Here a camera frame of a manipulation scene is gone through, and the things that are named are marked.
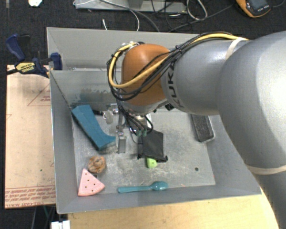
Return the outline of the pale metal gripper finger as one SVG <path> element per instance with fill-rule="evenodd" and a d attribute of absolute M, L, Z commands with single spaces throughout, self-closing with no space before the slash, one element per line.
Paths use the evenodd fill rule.
<path fill-rule="evenodd" d="M 112 110 L 103 111 L 103 119 L 106 121 L 108 125 L 113 123 L 113 116 L 114 114 Z"/>
<path fill-rule="evenodd" d="M 127 137 L 125 135 L 125 132 L 123 130 L 123 127 L 120 125 L 116 126 L 117 129 L 117 136 L 118 136 L 118 154 L 122 154 L 126 152 L 126 143 L 127 143 Z"/>

